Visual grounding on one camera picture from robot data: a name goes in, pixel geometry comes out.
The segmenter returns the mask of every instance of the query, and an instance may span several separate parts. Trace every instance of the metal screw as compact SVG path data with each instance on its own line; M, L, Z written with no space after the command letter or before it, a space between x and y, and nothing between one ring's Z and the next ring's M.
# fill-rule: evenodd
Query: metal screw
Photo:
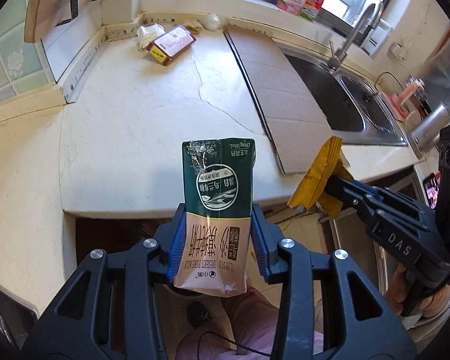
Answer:
M334 255L339 260L345 260L345 259L348 258L348 252L346 250L343 250L343 249L337 249L334 252Z
M95 249L90 252L90 257L93 259L101 259L104 256L104 252L101 249Z
M290 249L295 246L295 241L291 238L284 238L280 241L280 245L282 245L284 248Z
M146 248L154 248L157 244L158 242L155 238L147 238L143 241L143 246Z

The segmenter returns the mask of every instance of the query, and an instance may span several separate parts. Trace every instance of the shoe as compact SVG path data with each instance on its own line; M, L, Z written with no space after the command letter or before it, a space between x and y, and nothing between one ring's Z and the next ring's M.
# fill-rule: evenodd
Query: shoe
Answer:
M210 321L212 317L202 303L195 301L188 305L187 319L194 329L198 329L203 323Z

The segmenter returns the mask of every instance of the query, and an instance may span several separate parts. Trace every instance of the window sill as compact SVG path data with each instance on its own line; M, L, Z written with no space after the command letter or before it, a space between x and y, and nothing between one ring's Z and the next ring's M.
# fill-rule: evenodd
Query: window sill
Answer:
M330 28L284 12L275 5L262 0L142 0L142 11L184 14L216 13L228 19L246 20L284 30L327 49L329 49L330 41L333 42L335 48L338 48L344 41L342 36L334 33ZM327 55L322 47L320 49L321 51L315 51ZM368 72L367 76L369 74L376 75L375 61L359 47L352 45L348 54L349 60L354 62L353 65L365 69Z

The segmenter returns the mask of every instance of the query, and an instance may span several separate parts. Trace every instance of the electrical outlet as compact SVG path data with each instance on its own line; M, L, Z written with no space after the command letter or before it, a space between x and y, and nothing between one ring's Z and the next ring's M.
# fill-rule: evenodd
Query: electrical outlet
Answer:
M395 42L392 43L390 46L390 53L399 61L403 61L404 60L404 52L405 52L405 47L403 44Z

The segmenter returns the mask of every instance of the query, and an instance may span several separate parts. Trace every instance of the stainless steel sink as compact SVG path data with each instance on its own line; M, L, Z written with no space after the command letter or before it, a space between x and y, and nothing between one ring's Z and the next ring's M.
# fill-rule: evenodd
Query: stainless steel sink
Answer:
M384 99L368 81L343 67L333 71L325 60L301 50L279 47L344 143L407 145Z

